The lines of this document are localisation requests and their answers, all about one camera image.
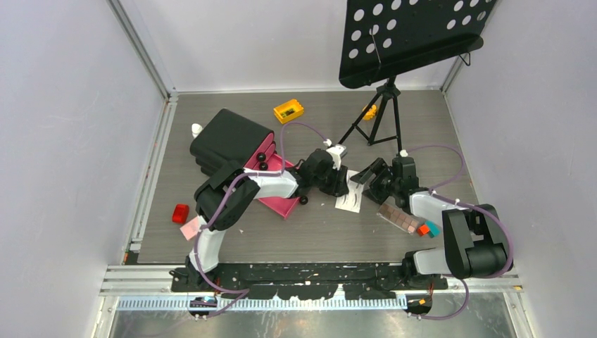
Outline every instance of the black music stand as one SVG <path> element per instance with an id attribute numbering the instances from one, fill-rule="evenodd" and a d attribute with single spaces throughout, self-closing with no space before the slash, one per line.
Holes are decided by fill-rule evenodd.
<path id="1" fill-rule="evenodd" d="M 480 34 L 496 1 L 348 0 L 340 83 L 355 89 L 387 81 L 377 88 L 377 94 L 338 143 L 357 129 L 370 146 L 396 139 L 398 152 L 402 150 L 396 76 L 454 56 L 470 56 L 471 51 L 481 48 Z M 358 123 L 380 97 L 382 102 L 367 136 Z M 376 140 L 390 99 L 396 136 Z"/>

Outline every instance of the tripod leg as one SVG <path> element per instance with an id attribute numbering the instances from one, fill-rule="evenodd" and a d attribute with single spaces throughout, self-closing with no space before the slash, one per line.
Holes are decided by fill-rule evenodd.
<path id="1" fill-rule="evenodd" d="M 375 104 L 375 102 L 377 101 L 377 99 L 380 96 L 381 96 L 380 93 L 375 94 L 375 96 L 373 97 L 373 100 L 371 100 L 371 102 L 369 102 L 369 104 L 367 105 L 367 107 L 365 107 L 365 109 L 363 110 L 363 112 L 358 116 L 358 118 L 356 118 L 355 122 L 346 131 L 346 134 L 344 134 L 344 136 L 340 139 L 340 142 L 338 142 L 338 144 L 342 144 L 342 143 L 344 143 L 344 141 L 346 141 L 346 139 L 348 138 L 348 136 L 353 132 L 353 130 L 356 127 L 356 125 L 358 125 L 358 123 L 363 119 L 363 117 L 365 117 L 365 114 L 369 111 L 369 109 L 371 109 L 371 107 L 373 106 L 373 104 Z"/>
<path id="2" fill-rule="evenodd" d="M 389 97 L 384 95 L 384 97 L 382 97 L 382 102 L 379 104 L 377 117 L 375 118 L 375 123 L 373 123 L 373 129 L 371 130 L 371 134 L 369 135 L 369 145 L 373 145 L 375 143 L 375 135 L 377 135 L 377 129 L 379 129 L 379 124 L 382 122 L 382 117 L 384 116 L 384 111 L 386 110 L 388 100 Z"/>
<path id="3" fill-rule="evenodd" d="M 396 141 L 398 142 L 398 152 L 402 150 L 402 135 L 400 134 L 400 115 L 398 114 L 398 97 L 393 94 L 394 103 L 394 122 L 396 123 Z"/>

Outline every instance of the pink sticky note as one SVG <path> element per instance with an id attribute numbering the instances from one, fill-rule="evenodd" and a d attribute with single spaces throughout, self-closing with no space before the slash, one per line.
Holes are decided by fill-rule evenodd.
<path id="1" fill-rule="evenodd" d="M 197 232 L 199 232 L 199 217 L 195 217 L 187 222 L 187 224 L 181 226 L 180 232 L 182 232 L 182 235 L 187 241 L 190 241 L 197 235 Z"/>

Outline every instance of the teal object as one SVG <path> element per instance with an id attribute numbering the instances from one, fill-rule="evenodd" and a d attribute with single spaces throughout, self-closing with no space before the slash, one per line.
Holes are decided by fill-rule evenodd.
<path id="1" fill-rule="evenodd" d="M 441 228 L 438 227 L 435 223 L 428 220 L 425 224 L 429 227 L 429 237 L 433 238 L 441 233 Z"/>

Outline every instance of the wooden floor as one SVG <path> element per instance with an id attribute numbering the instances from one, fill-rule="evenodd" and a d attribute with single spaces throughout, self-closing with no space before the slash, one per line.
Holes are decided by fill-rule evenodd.
<path id="1" fill-rule="evenodd" d="M 176 204 L 190 205 L 189 218 L 192 217 L 193 193 L 206 179 L 189 153 L 192 123 L 205 125 L 221 108 L 228 108 L 277 132 L 281 125 L 272 113 L 273 107 L 298 99 L 305 107 L 304 115 L 298 120 L 311 124 L 337 142 L 373 94 L 351 91 L 180 96 L 138 261 L 181 263 L 191 250 L 191 242 L 184 239 L 170 218 Z M 424 144 L 458 145 L 441 92 L 403 92 L 398 105 L 406 149 Z M 360 125 L 368 131 L 373 120 Z M 378 137 L 393 133 L 394 116 L 390 109 L 384 115 Z M 322 147 L 320 138 L 301 126 L 287 128 L 284 144 L 287 159 L 293 163 Z M 344 145 L 348 147 L 348 155 L 342 163 L 349 170 L 361 171 L 377 157 L 389 162 L 396 153 L 395 142 L 367 146 L 356 131 Z M 425 149 L 411 155 L 422 186 L 451 177 L 460 166 L 458 156 L 445 149 Z M 477 201 L 467 175 L 439 192 L 463 201 Z M 409 235 L 381 219 L 376 215 L 378 205 L 367 199 L 363 199 L 359 214 L 335 209 L 335 198 L 316 189 L 311 191 L 309 199 L 306 206 L 297 206 L 286 221 L 260 202 L 253 202 L 241 220 L 228 230 L 220 261 L 401 261 L 407 251 L 442 245 L 441 236 L 430 239 Z"/>

